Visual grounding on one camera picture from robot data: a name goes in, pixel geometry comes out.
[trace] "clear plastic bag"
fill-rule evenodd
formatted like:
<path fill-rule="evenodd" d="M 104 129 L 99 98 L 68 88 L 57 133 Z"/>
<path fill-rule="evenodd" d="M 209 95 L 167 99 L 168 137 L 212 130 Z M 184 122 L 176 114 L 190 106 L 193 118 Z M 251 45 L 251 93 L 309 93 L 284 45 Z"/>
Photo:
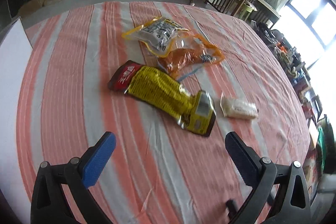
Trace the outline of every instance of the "clear plastic bag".
<path fill-rule="evenodd" d="M 182 81 L 207 65 L 224 60 L 223 52 L 203 36 L 181 34 L 175 39 L 173 50 L 165 58 L 158 58 L 158 66 L 169 76 Z"/>
<path fill-rule="evenodd" d="M 258 117 L 258 109 L 255 104 L 241 99 L 227 98 L 222 93 L 220 107 L 225 117 L 252 120 Z"/>
<path fill-rule="evenodd" d="M 156 56 L 166 57 L 180 32 L 189 31 L 177 22 L 165 17 L 157 17 L 122 34 L 126 39 L 137 39 L 146 44 L 148 50 Z"/>

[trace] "pink and white striped sheet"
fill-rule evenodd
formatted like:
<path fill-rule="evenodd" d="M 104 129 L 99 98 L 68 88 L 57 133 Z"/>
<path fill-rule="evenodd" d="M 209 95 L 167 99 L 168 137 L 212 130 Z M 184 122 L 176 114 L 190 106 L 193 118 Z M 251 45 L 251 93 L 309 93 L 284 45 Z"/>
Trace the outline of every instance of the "pink and white striped sheet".
<path fill-rule="evenodd" d="M 144 45 L 121 34 L 161 15 L 204 35 L 225 53 L 221 64 L 183 81 L 190 92 L 207 90 L 216 101 L 209 138 L 107 89 L 127 60 L 155 65 Z M 230 131 L 276 163 L 305 158 L 310 138 L 295 92 L 271 52 L 237 18 L 171 3 L 106 2 L 70 10 L 26 32 L 34 50 L 22 83 L 16 139 L 29 199 L 42 161 L 60 164 L 81 156 L 105 131 L 115 133 L 117 147 L 90 191 L 115 224 L 227 223 L 225 202 L 235 199 L 240 206 L 251 190 L 226 152 Z M 259 117 L 252 122 L 224 118 L 222 92 L 256 103 Z"/>

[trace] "blue plastic strip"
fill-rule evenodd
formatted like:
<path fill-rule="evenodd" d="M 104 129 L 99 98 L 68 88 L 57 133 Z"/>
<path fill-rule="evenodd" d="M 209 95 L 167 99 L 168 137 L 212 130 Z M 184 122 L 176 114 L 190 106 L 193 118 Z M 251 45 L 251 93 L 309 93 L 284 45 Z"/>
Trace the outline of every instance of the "blue plastic strip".
<path fill-rule="evenodd" d="M 82 182 L 86 189 L 96 184 L 115 147 L 116 137 L 110 133 L 83 168 Z"/>

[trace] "metal bolt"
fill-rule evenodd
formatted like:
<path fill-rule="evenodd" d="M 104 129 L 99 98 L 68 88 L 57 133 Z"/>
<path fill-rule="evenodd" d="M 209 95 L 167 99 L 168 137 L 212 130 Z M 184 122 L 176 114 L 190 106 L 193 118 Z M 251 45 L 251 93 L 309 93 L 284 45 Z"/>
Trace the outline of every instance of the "metal bolt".
<path fill-rule="evenodd" d="M 78 158 L 78 157 L 74 157 L 74 158 L 72 158 L 72 159 L 70 160 L 70 163 L 71 163 L 71 164 L 77 164 L 77 163 L 79 163 L 79 158 Z"/>
<path fill-rule="evenodd" d="M 268 158 L 268 157 L 263 157 L 262 162 L 263 162 L 264 164 L 270 164 L 270 163 L 271 163 L 271 159 Z"/>
<path fill-rule="evenodd" d="M 40 166 L 41 166 L 41 168 L 46 168 L 48 166 L 48 162 L 43 161 Z"/>
<path fill-rule="evenodd" d="M 293 162 L 293 164 L 294 164 L 294 166 L 295 166 L 296 168 L 300 168 L 300 167 L 301 167 L 301 163 L 298 162 L 297 160 L 296 160 L 295 162 Z"/>

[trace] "plastic ziplock bag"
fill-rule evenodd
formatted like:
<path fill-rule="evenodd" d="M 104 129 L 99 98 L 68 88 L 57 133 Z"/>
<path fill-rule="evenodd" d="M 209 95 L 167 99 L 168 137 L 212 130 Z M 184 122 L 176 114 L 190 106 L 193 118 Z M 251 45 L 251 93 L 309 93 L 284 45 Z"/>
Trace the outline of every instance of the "plastic ziplock bag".
<path fill-rule="evenodd" d="M 181 34 L 175 38 L 172 50 L 167 57 L 158 58 L 160 68 L 172 78 L 181 82 L 207 65 L 216 65 L 224 60 L 223 52 L 203 36 Z"/>
<path fill-rule="evenodd" d="M 156 56 L 166 57 L 179 32 L 186 32 L 180 24 L 165 17 L 156 17 L 122 34 L 126 39 L 137 39 L 146 44 L 148 50 Z"/>
<path fill-rule="evenodd" d="M 220 107 L 225 117 L 252 120 L 258 116 L 255 104 L 241 99 L 227 98 L 223 93 L 220 97 Z"/>
<path fill-rule="evenodd" d="M 209 137 L 216 120 L 209 93 L 200 90 L 191 95 L 180 83 L 154 67 L 128 60 L 114 73 L 108 87 L 163 110 L 183 129 L 203 137 Z"/>

